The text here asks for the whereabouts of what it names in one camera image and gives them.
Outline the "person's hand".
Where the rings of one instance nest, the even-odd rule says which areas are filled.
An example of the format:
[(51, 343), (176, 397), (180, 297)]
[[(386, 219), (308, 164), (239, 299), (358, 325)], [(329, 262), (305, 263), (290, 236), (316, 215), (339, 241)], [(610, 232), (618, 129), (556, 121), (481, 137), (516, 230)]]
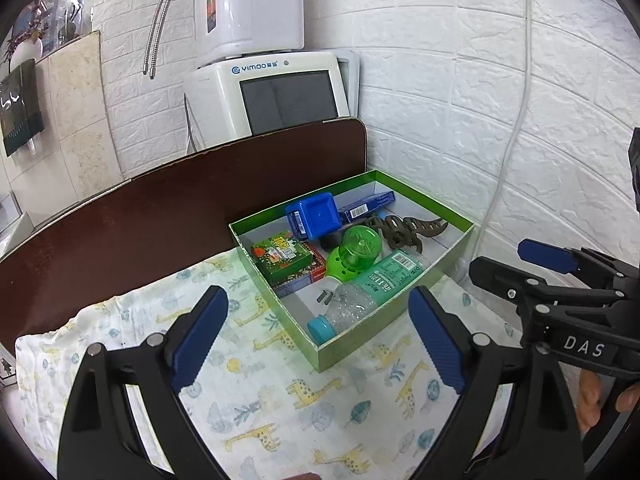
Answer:
[[(601, 416), (602, 382), (600, 377), (590, 370), (581, 370), (578, 382), (576, 417), (582, 434), (597, 425)], [(623, 391), (616, 400), (616, 411), (631, 411), (639, 401), (640, 386), (635, 384)]]

